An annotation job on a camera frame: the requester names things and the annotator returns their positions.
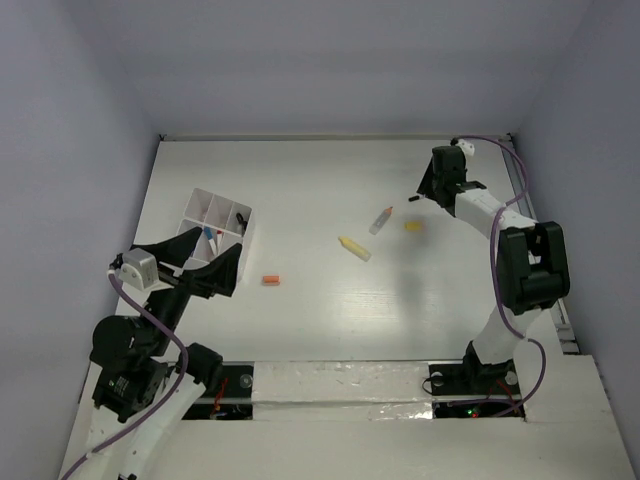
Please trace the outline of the blue capped white marker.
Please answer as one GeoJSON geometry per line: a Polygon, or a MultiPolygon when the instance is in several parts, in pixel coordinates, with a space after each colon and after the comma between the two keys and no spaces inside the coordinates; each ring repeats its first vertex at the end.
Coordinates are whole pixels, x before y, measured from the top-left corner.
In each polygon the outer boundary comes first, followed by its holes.
{"type": "Polygon", "coordinates": [[[206,239],[208,241],[208,244],[210,246],[211,252],[213,256],[217,255],[217,238],[216,235],[214,234],[213,230],[209,227],[205,227],[203,229],[203,232],[206,236],[206,239]]]}

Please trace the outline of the yellow eraser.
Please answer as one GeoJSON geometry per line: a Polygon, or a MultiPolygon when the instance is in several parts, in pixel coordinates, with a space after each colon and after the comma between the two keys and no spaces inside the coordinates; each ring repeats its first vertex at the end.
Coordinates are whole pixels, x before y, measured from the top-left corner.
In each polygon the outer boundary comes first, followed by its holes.
{"type": "Polygon", "coordinates": [[[406,222],[404,224],[404,227],[407,231],[417,232],[423,229],[423,224],[418,221],[411,221],[411,222],[406,222]]]}

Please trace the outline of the grey pencil shaped case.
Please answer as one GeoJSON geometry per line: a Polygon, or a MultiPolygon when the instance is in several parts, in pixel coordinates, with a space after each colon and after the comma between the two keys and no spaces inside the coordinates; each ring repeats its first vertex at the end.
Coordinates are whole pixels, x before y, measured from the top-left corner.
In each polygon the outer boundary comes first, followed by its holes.
{"type": "Polygon", "coordinates": [[[386,209],[384,209],[370,226],[369,233],[372,235],[377,235],[391,217],[392,211],[392,207],[387,207],[386,209]]]}

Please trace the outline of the black scissors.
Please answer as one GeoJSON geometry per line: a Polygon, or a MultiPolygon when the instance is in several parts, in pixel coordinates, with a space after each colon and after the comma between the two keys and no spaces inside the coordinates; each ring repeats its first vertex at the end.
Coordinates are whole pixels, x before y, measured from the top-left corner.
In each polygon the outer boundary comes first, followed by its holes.
{"type": "Polygon", "coordinates": [[[248,227],[248,221],[240,212],[235,215],[235,218],[237,221],[237,232],[241,235],[245,235],[248,227]]]}

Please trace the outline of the yellow glue tube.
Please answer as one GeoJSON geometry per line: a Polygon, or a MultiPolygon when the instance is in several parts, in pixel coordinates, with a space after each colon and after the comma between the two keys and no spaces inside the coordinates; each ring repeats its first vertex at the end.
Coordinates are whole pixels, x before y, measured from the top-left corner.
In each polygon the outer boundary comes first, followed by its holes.
{"type": "Polygon", "coordinates": [[[367,262],[371,258],[371,253],[351,238],[339,236],[338,241],[344,249],[355,255],[360,260],[367,262]]]}

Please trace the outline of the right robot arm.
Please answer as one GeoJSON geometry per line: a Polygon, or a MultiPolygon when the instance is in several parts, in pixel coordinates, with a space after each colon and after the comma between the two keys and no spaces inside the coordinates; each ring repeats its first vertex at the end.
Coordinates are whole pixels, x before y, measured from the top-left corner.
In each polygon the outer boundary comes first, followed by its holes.
{"type": "Polygon", "coordinates": [[[417,194],[473,227],[489,242],[495,307],[458,363],[430,367],[428,392],[435,396],[483,396],[515,371],[516,347],[543,311],[570,290],[562,227],[537,222],[497,200],[467,177],[473,146],[456,140],[433,148],[417,194]]]}

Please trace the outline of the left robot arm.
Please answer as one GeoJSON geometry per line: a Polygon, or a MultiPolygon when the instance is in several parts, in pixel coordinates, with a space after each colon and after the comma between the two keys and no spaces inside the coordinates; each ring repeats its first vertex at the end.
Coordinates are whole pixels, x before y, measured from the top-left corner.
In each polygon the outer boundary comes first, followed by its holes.
{"type": "Polygon", "coordinates": [[[196,269],[187,263],[204,231],[193,227],[160,243],[120,253],[107,278],[134,315],[111,315],[94,328],[90,362],[100,372],[86,451],[65,479],[146,479],[182,417],[202,395],[223,389],[223,358],[185,345],[175,330],[189,301],[231,296],[242,246],[196,269]]]}

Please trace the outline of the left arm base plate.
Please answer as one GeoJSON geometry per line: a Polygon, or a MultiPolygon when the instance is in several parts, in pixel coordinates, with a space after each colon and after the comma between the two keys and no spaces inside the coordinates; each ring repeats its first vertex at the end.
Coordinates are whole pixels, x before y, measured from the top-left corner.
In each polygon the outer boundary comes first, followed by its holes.
{"type": "Polygon", "coordinates": [[[251,420],[253,384],[253,362],[225,363],[216,390],[207,391],[196,400],[183,420],[251,420]]]}

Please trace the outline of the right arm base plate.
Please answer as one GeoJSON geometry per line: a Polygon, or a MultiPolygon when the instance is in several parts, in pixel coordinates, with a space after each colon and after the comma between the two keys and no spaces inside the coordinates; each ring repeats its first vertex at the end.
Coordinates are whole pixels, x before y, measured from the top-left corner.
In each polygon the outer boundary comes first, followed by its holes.
{"type": "Polygon", "coordinates": [[[523,418],[520,386],[513,361],[500,365],[488,375],[472,377],[462,363],[429,365],[421,385],[432,398],[436,419],[477,419],[497,416],[523,418]]]}

